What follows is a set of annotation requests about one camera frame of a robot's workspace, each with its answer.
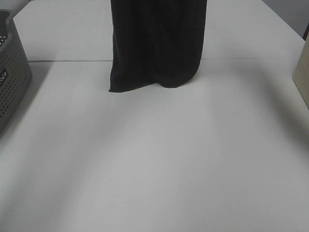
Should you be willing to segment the dark navy towel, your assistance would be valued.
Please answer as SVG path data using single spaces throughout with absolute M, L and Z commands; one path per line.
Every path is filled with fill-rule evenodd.
M 110 92 L 151 84 L 176 88 L 197 73 L 205 0 L 113 0 Z

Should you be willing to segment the grey perforated plastic basket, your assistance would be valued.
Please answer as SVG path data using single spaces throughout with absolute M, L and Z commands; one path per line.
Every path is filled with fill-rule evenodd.
M 23 100 L 32 72 L 17 32 L 13 12 L 0 11 L 0 131 Z

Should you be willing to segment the beige box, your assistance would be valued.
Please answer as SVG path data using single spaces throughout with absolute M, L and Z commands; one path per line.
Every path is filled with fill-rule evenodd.
M 309 37 L 306 38 L 299 57 L 293 74 L 293 81 L 306 106 L 309 107 Z

